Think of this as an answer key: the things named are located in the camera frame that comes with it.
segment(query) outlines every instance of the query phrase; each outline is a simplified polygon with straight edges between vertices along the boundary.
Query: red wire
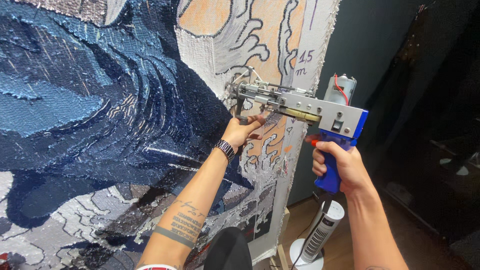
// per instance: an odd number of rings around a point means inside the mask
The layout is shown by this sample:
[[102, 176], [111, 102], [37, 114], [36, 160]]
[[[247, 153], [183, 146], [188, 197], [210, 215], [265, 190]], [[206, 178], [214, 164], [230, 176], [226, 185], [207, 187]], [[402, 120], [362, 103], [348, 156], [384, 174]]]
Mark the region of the red wire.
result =
[[338, 90], [340, 90], [340, 92], [342, 92], [342, 95], [343, 95], [343, 97], [345, 98], [345, 102], [347, 103], [347, 106], [348, 106], [348, 98], [347, 98], [347, 95], [345, 95], [345, 93], [343, 92], [343, 90], [338, 86], [338, 84], [336, 84], [336, 74], [335, 74], [335, 85], [336, 85], [336, 87], [338, 88]]

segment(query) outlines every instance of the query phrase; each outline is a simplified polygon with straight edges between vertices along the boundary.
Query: gear wheel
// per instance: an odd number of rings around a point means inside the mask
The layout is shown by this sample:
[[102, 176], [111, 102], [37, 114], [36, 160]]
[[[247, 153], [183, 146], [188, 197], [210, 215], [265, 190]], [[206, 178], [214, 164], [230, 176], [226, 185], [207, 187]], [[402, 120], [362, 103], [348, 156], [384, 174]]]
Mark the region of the gear wheel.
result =
[[302, 112], [295, 109], [289, 109], [289, 108], [285, 109], [285, 113], [294, 117], [298, 117], [298, 118], [302, 118], [302, 119], [306, 119], [314, 122], [319, 122], [322, 119], [321, 116]]

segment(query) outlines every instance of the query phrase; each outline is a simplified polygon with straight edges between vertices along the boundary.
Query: hand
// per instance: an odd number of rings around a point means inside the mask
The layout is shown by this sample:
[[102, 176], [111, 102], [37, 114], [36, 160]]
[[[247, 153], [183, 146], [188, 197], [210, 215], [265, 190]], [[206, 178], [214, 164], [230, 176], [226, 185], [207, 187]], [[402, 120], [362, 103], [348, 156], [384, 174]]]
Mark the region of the hand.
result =
[[[316, 134], [307, 136], [305, 141], [311, 142], [315, 139], [321, 139], [320, 135]], [[360, 153], [356, 147], [345, 151], [335, 142], [317, 142], [312, 155], [312, 171], [318, 176], [322, 176], [327, 171], [327, 167], [324, 164], [325, 157], [321, 151], [330, 153], [335, 157], [338, 174], [340, 175], [340, 178], [342, 178], [340, 191], [345, 193], [347, 197], [357, 191], [361, 192], [364, 190], [371, 190], [372, 188], [374, 189], [372, 181], [368, 176], [367, 170], [361, 160]]]
[[222, 140], [228, 142], [237, 153], [239, 146], [243, 145], [247, 139], [262, 139], [261, 134], [252, 134], [252, 132], [264, 124], [265, 119], [262, 115], [249, 116], [248, 125], [240, 125], [240, 120], [234, 117], [230, 119]]

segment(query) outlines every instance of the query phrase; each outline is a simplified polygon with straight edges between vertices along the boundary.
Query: wristwatch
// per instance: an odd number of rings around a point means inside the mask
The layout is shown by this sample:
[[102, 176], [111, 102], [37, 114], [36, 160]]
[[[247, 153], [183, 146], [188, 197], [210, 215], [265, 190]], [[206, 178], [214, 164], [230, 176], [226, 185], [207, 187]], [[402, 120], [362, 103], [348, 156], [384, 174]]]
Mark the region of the wristwatch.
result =
[[219, 140], [215, 147], [220, 148], [223, 153], [227, 156], [228, 162], [232, 162], [233, 158], [235, 157], [235, 152], [233, 151], [233, 147], [224, 140]]

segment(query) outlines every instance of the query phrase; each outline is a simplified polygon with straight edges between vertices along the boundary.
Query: purple marker line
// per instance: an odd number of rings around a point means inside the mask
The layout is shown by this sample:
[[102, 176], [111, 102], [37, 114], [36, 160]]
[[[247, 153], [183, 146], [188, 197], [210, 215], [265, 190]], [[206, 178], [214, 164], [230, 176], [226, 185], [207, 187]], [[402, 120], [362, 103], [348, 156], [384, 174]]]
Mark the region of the purple marker line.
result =
[[317, 2], [318, 0], [315, 0], [315, 6], [313, 7], [312, 20], [310, 21], [310, 30], [312, 29], [313, 18], [315, 17], [315, 10], [317, 10]]

